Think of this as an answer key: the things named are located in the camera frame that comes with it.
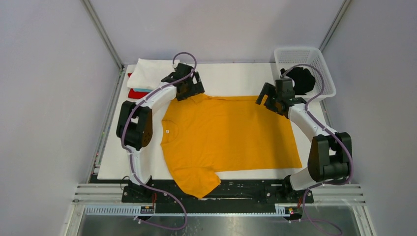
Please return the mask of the yellow t shirt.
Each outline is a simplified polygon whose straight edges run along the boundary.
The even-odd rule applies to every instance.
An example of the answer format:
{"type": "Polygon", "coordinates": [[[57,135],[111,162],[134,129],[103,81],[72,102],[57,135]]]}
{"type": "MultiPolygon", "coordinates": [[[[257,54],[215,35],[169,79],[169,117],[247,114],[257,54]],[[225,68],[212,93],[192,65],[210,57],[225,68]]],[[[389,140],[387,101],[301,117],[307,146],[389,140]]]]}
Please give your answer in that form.
{"type": "Polygon", "coordinates": [[[184,193],[206,196],[220,184],[219,172],[302,167],[291,122],[255,101],[200,94],[170,103],[161,147],[184,193]]]}

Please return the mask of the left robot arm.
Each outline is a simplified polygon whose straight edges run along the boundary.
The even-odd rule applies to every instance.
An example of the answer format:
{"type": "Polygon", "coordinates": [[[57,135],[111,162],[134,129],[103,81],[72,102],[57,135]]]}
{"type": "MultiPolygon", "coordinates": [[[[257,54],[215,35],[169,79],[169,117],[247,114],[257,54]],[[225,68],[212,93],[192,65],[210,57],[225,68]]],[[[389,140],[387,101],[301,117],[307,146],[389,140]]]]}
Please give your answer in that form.
{"type": "Polygon", "coordinates": [[[129,178],[137,186],[134,196],[140,202],[152,197],[152,188],[146,185],[151,178],[142,170],[141,157],[153,136],[153,116],[165,104],[182,101],[204,93],[204,87],[195,66],[178,63],[173,72],[161,80],[158,86],[136,102],[124,101],[121,105],[116,135],[121,147],[127,152],[129,178]]]}

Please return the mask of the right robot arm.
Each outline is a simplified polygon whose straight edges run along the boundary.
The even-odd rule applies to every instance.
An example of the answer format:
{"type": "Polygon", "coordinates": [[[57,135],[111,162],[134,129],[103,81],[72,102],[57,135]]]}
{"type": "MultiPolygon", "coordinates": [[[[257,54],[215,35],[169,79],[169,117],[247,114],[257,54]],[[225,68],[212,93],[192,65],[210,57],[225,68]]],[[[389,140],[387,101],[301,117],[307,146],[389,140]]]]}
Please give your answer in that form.
{"type": "Polygon", "coordinates": [[[307,166],[284,179],[282,196],[293,203],[302,190],[322,183],[343,185],[353,176],[352,139],[324,125],[309,111],[308,102],[296,97],[291,79],[264,83],[256,104],[293,122],[311,143],[307,166]]]}

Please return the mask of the black t shirt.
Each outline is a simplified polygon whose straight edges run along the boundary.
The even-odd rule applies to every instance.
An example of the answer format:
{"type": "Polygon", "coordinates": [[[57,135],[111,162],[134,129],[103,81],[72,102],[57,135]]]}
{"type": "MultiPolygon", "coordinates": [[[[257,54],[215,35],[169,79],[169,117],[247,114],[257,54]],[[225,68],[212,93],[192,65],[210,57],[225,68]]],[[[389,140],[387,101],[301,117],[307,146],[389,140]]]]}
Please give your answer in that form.
{"type": "Polygon", "coordinates": [[[314,88],[316,83],[316,79],[311,72],[299,66],[291,69],[285,77],[292,80],[295,95],[306,95],[314,88]]]}

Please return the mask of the white folded t shirt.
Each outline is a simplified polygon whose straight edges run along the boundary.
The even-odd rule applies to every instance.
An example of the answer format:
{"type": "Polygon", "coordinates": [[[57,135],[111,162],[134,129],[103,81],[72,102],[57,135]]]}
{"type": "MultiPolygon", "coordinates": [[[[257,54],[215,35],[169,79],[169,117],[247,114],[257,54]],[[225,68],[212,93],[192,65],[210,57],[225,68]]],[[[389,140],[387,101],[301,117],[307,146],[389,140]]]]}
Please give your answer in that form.
{"type": "Polygon", "coordinates": [[[174,62],[172,60],[138,59],[134,71],[127,81],[127,87],[154,90],[162,79],[174,72],[174,68],[179,62],[179,59],[174,62]]]}

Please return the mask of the blue folded t shirt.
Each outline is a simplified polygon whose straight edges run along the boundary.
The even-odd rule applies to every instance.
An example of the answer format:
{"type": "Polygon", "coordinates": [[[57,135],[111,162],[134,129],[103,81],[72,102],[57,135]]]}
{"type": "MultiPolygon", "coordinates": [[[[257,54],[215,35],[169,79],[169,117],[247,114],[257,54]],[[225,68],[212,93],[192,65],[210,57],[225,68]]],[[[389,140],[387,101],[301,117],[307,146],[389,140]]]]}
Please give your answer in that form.
{"type": "Polygon", "coordinates": [[[134,92],[146,92],[149,93],[152,91],[152,89],[146,89],[146,88],[133,88],[134,92]]]}

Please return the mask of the red folded t shirt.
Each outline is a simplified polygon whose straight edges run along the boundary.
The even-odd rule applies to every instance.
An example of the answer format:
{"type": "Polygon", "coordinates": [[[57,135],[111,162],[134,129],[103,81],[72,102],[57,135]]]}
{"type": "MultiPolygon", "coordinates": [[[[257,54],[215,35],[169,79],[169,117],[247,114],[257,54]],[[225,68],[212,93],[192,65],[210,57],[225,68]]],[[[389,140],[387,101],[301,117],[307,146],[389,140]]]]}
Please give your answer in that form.
{"type": "Polygon", "coordinates": [[[129,89],[128,98],[131,98],[131,99],[143,98],[148,93],[146,93],[146,92],[134,92],[133,89],[151,89],[151,87],[149,87],[146,84],[141,83],[142,81],[136,79],[135,77],[133,79],[131,79],[132,74],[133,74],[132,72],[127,74],[127,76],[128,76],[127,87],[129,89]]]}

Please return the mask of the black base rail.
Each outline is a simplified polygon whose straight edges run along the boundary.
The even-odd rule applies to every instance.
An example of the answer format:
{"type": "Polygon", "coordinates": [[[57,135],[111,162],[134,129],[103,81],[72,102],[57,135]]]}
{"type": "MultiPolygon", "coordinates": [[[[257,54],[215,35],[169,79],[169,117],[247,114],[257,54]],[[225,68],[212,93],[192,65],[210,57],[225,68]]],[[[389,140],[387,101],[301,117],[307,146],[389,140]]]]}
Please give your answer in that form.
{"type": "Polygon", "coordinates": [[[347,202],[332,195],[320,196],[320,188],[289,191],[281,179],[222,180],[208,195],[199,199],[184,193],[173,180],[150,179],[146,186],[122,180],[121,205],[88,206],[91,215],[115,216],[291,216],[306,206],[345,206],[347,202]]]}

